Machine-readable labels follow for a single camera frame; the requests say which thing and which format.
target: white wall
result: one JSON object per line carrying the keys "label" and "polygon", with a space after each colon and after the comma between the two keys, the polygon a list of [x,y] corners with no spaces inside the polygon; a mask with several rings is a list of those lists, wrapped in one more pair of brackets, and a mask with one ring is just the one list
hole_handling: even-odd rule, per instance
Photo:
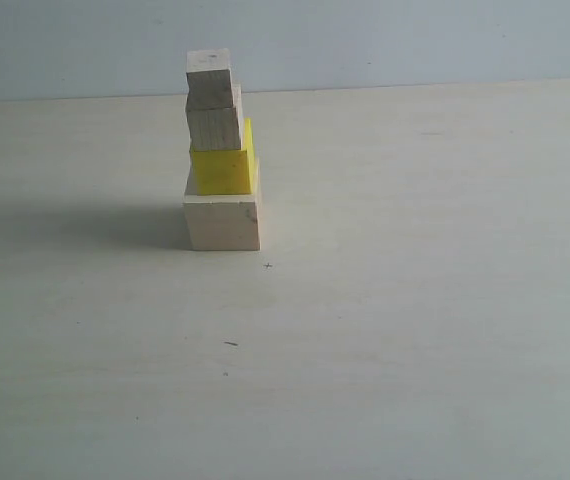
{"label": "white wall", "polygon": [[227,46],[246,91],[570,76],[569,0],[0,0],[0,99],[186,91]]}

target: top wooden cube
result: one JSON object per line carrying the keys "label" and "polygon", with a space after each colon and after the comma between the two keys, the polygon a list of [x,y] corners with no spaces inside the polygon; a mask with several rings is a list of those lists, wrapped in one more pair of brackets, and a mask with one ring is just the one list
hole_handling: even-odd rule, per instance
{"label": "top wooden cube", "polygon": [[227,48],[187,53],[188,110],[234,106],[232,69]]}

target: yellow block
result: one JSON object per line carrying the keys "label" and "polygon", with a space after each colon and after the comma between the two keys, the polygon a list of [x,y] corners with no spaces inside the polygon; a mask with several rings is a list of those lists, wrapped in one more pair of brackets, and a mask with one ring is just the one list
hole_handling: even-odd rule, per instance
{"label": "yellow block", "polygon": [[190,149],[192,169],[199,195],[248,195],[254,193],[254,141],[252,122],[245,119],[240,150]]}

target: large wooden block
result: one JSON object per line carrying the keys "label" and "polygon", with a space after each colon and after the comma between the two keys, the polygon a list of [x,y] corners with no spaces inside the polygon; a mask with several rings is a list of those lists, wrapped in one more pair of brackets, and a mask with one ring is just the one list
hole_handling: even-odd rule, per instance
{"label": "large wooden block", "polygon": [[249,195],[198,195],[194,168],[185,187],[183,211],[194,250],[260,250],[260,172]]}
{"label": "large wooden block", "polygon": [[197,152],[190,149],[199,195],[244,195],[254,191],[255,168],[252,123],[245,119],[243,148]]}
{"label": "large wooden block", "polygon": [[186,107],[187,125],[196,151],[240,150],[243,148],[244,119],[241,86],[234,85],[234,106],[211,110]]}
{"label": "large wooden block", "polygon": [[189,110],[232,108],[232,69],[227,48],[187,53]]}

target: white table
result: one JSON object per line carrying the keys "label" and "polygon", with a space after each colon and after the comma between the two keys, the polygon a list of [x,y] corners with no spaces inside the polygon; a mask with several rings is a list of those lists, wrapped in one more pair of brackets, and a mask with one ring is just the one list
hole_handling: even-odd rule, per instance
{"label": "white table", "polygon": [[259,253],[184,100],[0,103],[0,479],[570,479],[570,80],[245,94]]}

